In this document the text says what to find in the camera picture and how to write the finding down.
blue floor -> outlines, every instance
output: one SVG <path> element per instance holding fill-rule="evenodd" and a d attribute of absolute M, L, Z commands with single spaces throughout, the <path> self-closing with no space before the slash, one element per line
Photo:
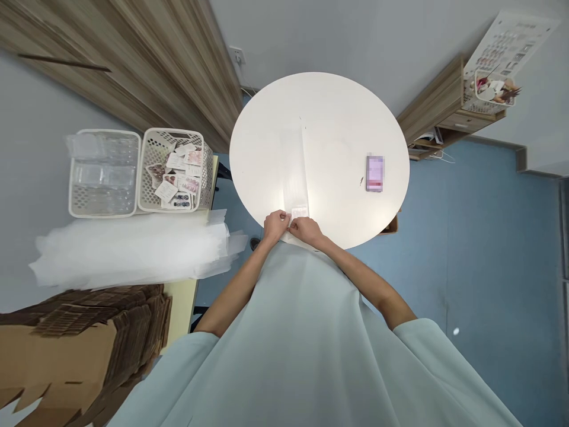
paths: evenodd
<path fill-rule="evenodd" d="M 508 149 L 462 141 L 447 153 L 456 164 L 411 162 L 398 233 L 350 252 L 439 324 L 522 425 L 560 426 L 558 183 L 517 174 Z M 260 236 L 232 182 L 218 188 L 214 208 L 228 210 L 229 230 Z M 210 305 L 250 253 L 201 280 L 196 305 Z"/>

hand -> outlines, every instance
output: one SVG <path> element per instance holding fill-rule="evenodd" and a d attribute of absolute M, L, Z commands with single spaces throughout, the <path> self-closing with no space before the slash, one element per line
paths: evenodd
<path fill-rule="evenodd" d="M 289 226 L 289 221 L 290 214 L 285 211 L 274 211 L 270 213 L 265 218 L 263 241 L 267 241 L 271 245 L 276 245 Z"/>
<path fill-rule="evenodd" d="M 308 217 L 295 218 L 288 228 L 288 231 L 297 239 L 308 243 L 316 249 L 318 249 L 319 244 L 325 239 L 318 223 Z"/>

basket on shelf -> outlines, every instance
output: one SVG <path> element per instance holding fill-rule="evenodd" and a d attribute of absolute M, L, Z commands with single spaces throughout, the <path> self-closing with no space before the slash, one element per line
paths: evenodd
<path fill-rule="evenodd" d="M 165 163 L 166 156 L 175 148 L 193 144 L 200 148 L 202 154 L 201 185 L 196 194 L 196 205 L 192 209 L 162 208 L 160 198 L 154 194 L 152 177 L 146 173 L 146 167 Z M 150 128 L 144 133 L 142 153 L 140 155 L 136 185 L 138 190 L 138 207 L 145 212 L 165 214 L 187 214 L 198 209 L 209 209 L 212 201 L 213 152 L 203 140 L 202 134 L 184 129 Z"/>
<path fill-rule="evenodd" d="M 491 79 L 504 79 L 504 76 L 498 73 L 486 75 L 484 72 L 480 74 L 484 74 L 484 77 L 490 77 Z M 516 105 L 515 98 L 512 98 L 511 104 L 509 103 L 501 104 L 494 101 L 485 101 L 481 99 L 478 96 L 478 91 L 476 90 L 476 83 L 475 83 L 478 81 L 480 74 L 479 70 L 476 70 L 474 72 L 473 77 L 464 80 L 464 94 L 463 94 L 464 103 L 462 106 L 463 110 L 472 111 L 474 113 L 480 113 L 480 114 L 496 114 L 499 113 L 500 111 L 505 110 L 508 107 L 513 107 L 514 105 Z"/>

wooden shelf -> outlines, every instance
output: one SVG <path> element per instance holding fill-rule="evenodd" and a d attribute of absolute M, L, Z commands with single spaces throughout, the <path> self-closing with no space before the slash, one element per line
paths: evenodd
<path fill-rule="evenodd" d="M 464 103 L 463 65 L 462 55 L 459 55 L 397 117 L 397 122 L 407 141 L 407 147 L 417 145 L 429 149 L 422 153 L 410 152 L 411 160 L 425 159 L 436 151 L 506 116 L 505 111 L 486 115 L 462 110 Z M 438 145 L 433 141 L 415 141 L 435 126 L 440 129 L 444 144 Z"/>

white round table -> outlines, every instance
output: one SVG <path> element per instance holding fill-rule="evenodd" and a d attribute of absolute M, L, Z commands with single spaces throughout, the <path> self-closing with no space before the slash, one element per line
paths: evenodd
<path fill-rule="evenodd" d="M 393 114 L 368 89 L 334 74 L 294 74 L 263 88 L 239 115 L 229 149 L 237 194 L 253 218 L 284 209 L 283 129 L 304 127 L 309 215 L 344 249 L 378 235 L 399 211 L 409 156 Z M 383 192 L 366 191 L 366 156 L 385 159 Z M 300 242 L 290 233 L 284 241 Z"/>

